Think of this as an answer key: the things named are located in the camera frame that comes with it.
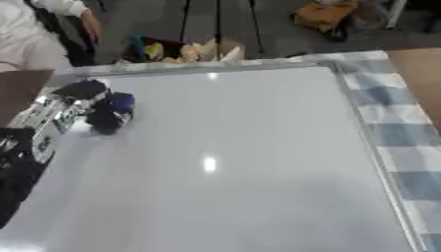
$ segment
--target tripod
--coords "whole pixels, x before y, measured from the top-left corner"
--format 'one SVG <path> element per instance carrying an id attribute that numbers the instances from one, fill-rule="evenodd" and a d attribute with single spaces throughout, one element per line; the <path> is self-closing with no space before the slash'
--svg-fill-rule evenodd
<path id="1" fill-rule="evenodd" d="M 264 46 L 262 43 L 262 37 L 260 35 L 260 29 L 259 29 L 259 23 L 257 20 L 257 15 L 256 15 L 256 0 L 248 0 L 249 2 L 249 7 L 251 10 L 251 15 L 253 17 L 253 24 L 254 24 L 254 31 L 257 37 L 257 42 L 258 42 L 258 46 L 259 46 L 259 53 L 260 56 L 263 56 L 264 53 Z M 187 29 L 187 21 L 188 21 L 188 14 L 190 12 L 190 7 L 191 7 L 191 0 L 185 0 L 185 5 L 184 5 L 184 17 L 182 20 L 182 27 L 181 27 L 181 32 L 180 32 L 180 36 L 179 36 L 179 41 L 183 41 L 184 40 L 184 35 L 185 35 L 185 31 Z M 216 21 L 215 21 L 215 40 L 216 40 L 216 44 L 217 44 L 217 58 L 218 60 L 221 60 L 221 43 L 222 43 L 222 32 L 221 32 L 221 0 L 216 0 Z"/>

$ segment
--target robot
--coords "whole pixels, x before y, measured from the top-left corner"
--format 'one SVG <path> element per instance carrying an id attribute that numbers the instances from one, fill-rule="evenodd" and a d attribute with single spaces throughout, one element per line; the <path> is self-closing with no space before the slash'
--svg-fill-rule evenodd
<path id="1" fill-rule="evenodd" d="M 84 80 L 40 96 L 0 128 L 0 228 L 3 228 L 55 155 L 57 143 L 80 118 L 99 134 L 112 135 L 133 118 L 131 94 Z"/>

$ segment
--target whiteboard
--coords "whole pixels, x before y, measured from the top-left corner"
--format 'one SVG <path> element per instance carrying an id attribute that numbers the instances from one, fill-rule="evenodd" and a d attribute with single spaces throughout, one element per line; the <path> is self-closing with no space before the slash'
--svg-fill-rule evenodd
<path id="1" fill-rule="evenodd" d="M 328 68 L 106 81 L 135 120 L 77 123 L 0 251 L 410 251 Z"/>

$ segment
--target blue checkered tablecloth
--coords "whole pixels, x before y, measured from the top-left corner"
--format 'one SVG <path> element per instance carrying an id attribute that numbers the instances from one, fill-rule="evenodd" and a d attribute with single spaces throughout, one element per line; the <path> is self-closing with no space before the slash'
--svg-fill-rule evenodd
<path id="1" fill-rule="evenodd" d="M 398 188 L 398 198 L 423 250 L 441 252 L 441 140 L 432 122 L 384 51 L 315 54 L 234 65 L 332 62 L 343 70 L 373 143 Z M 162 68 L 219 67 L 224 63 L 138 64 L 77 69 L 80 75 Z"/>

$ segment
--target wooden table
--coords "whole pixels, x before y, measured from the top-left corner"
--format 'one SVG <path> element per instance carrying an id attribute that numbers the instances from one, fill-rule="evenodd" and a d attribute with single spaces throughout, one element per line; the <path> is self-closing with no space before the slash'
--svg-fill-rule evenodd
<path id="1" fill-rule="evenodd" d="M 441 48 L 388 51 L 398 73 L 441 132 Z"/>

